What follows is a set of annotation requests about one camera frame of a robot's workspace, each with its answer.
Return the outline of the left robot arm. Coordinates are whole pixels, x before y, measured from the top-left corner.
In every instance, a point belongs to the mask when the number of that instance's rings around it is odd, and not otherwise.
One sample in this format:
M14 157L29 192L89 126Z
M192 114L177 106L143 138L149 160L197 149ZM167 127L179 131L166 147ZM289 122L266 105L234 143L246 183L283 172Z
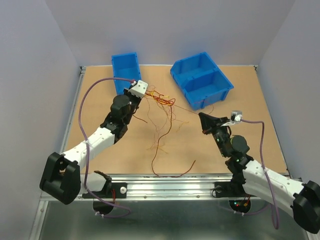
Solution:
M101 171L81 175L88 162L103 150L116 144L127 132L133 114L145 96L147 84L139 80L114 97L110 113L90 136L75 147L63 152L53 152L47 158L39 187L42 191L65 205L78 194L95 192L100 197L111 193L111 178Z

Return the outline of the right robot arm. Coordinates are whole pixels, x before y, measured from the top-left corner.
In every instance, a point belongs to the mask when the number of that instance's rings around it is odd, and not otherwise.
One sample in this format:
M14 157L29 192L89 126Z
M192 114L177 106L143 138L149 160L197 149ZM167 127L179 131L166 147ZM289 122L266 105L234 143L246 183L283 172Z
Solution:
M263 160L251 157L246 139L231 131L231 126L243 122L241 111L232 111L230 117L214 117L204 112L198 116L202 133L213 136L232 174L230 181L214 183L213 197L258 197L273 205L275 214L283 210L305 231L319 233L320 186L316 182L291 179L267 168Z

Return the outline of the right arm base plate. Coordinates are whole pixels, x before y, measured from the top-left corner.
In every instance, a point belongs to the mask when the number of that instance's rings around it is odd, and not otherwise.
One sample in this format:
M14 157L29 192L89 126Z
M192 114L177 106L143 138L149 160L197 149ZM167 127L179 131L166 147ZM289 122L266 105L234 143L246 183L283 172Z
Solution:
M235 183L233 181L210 181L212 184L211 195L214 198L241 198L246 196L251 196L257 198L256 195L252 193L247 193L244 190L244 185L249 183L245 181L243 184Z

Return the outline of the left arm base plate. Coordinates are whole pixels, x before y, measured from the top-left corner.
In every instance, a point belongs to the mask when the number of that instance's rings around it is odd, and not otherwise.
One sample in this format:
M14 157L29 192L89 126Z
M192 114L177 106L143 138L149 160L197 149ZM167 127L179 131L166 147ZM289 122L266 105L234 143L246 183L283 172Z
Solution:
M115 199L125 199L127 197L127 187L128 184L126 182L112 182L111 186L104 186L100 191L92 192L103 199L111 199L115 197Z

